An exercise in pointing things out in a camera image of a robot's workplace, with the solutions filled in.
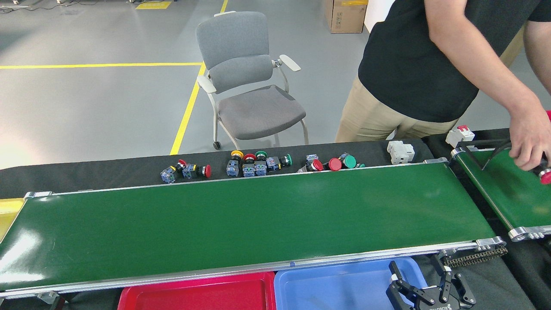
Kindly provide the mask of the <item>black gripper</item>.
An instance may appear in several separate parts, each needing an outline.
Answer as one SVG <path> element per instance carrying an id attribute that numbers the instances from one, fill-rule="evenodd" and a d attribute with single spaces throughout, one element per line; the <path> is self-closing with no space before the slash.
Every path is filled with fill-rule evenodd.
<path id="1" fill-rule="evenodd" d="M 388 265 L 392 282 L 386 294 L 396 310 L 466 310 L 477 300 L 465 277 L 443 264 L 438 255 L 432 256 L 433 267 L 439 274 L 440 284 L 435 289 L 419 289 L 403 280 L 395 261 Z"/>

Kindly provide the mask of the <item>person's right hand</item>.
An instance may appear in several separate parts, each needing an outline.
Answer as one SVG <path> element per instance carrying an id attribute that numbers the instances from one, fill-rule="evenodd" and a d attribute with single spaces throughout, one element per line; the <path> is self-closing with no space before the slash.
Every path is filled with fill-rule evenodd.
<path id="1" fill-rule="evenodd" d="M 529 171 L 551 155 L 551 126 L 546 111 L 538 99 L 522 103 L 510 112 L 509 156 L 522 170 Z"/>

